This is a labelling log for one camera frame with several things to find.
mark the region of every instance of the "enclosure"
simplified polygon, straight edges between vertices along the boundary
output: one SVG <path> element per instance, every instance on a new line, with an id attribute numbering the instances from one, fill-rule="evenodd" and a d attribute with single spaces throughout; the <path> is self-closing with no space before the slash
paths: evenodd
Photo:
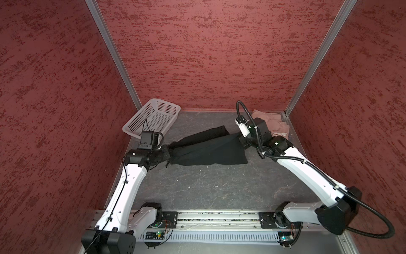
<path id="1" fill-rule="evenodd" d="M 123 125 L 158 98 L 181 108 L 166 144 L 222 125 L 239 132 L 238 100 L 280 114 L 287 138 L 309 160 L 358 187 L 395 226 L 385 240 L 351 234 L 354 251 L 404 253 L 405 11 L 400 0 L 6 1 L 2 251 L 79 253 L 84 230 L 117 185 L 121 158 L 139 142 Z M 254 148 L 246 157 L 246 165 L 161 163 L 133 209 L 149 201 L 164 210 L 273 211 L 286 200 L 318 200 Z M 351 226 L 386 230 L 363 208 Z M 340 253 L 339 241 L 352 243 L 306 230 L 301 250 Z M 270 250 L 166 244 L 167 253 Z"/>

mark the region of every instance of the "black cloth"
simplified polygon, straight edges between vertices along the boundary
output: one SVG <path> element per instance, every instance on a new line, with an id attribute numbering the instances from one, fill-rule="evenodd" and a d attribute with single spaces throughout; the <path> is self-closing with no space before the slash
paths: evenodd
<path id="1" fill-rule="evenodd" d="M 229 134 L 224 126 L 199 132 L 169 145 L 171 164 L 247 164 L 240 133 Z"/>

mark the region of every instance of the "laundry basket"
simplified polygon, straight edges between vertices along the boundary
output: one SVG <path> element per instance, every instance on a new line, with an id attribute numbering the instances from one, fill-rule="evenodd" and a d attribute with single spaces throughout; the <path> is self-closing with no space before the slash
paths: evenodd
<path id="1" fill-rule="evenodd" d="M 150 99 L 138 112 L 123 126 L 123 132 L 141 139 L 143 124 L 147 119 L 151 131 L 161 132 L 165 135 L 175 122 L 180 107 L 176 104 L 160 100 Z"/>

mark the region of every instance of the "metal corner post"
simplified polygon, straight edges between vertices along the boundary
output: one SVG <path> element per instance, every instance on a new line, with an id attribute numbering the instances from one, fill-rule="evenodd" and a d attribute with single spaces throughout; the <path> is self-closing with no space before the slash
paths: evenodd
<path id="1" fill-rule="evenodd" d="M 331 44 L 333 43 L 334 39 L 336 38 L 341 27 L 344 25 L 344 22 L 346 21 L 348 15 L 350 14 L 350 12 L 356 2 L 357 2 L 357 0 L 344 0 L 343 5 L 341 6 L 340 10 L 338 11 L 337 16 L 335 17 L 333 23 L 331 24 L 331 27 L 328 30 L 326 36 L 324 37 L 324 40 L 319 47 L 319 50 L 317 51 L 316 55 L 314 56 L 314 59 L 311 62 L 309 68 L 307 69 L 305 76 L 303 77 L 295 94 L 293 95 L 288 106 L 286 107 L 285 114 L 287 117 L 289 117 L 289 115 L 292 112 L 293 108 L 295 107 L 296 103 L 299 101 L 300 96 L 302 95 L 307 84 L 313 77 L 313 74 L 315 73 L 319 64 L 321 63 L 324 56 L 326 55 L 328 49 L 330 48 Z"/>
<path id="2" fill-rule="evenodd" d="M 104 19 L 103 19 L 102 13 L 100 12 L 99 6 L 97 5 L 96 0 L 85 0 L 85 1 L 87 4 L 87 7 L 90 10 L 90 13 L 93 16 L 93 19 L 96 22 L 96 25 L 101 33 L 101 36 L 103 37 L 103 40 L 107 45 L 108 51 L 110 51 L 111 57 L 113 58 L 114 63 L 116 64 L 117 69 L 120 72 L 120 75 L 124 81 L 124 84 L 128 89 L 128 92 L 132 98 L 132 101 L 134 102 L 137 110 L 139 110 L 142 107 L 140 98 L 138 98 L 137 92 L 134 89 L 130 76 L 128 75 L 128 72 L 125 69 L 123 60 L 121 59 L 120 54 L 116 48 L 116 45 L 114 44 L 113 38 L 111 37 L 110 32 L 108 31 L 107 25 L 104 22 Z"/>

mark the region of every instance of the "black garment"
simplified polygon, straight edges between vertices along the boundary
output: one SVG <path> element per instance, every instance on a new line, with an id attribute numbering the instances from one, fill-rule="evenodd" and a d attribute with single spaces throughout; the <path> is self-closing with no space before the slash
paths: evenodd
<path id="1" fill-rule="evenodd" d="M 169 145 L 171 164 L 247 164 L 240 133 L 229 134 L 224 126 L 199 132 Z"/>

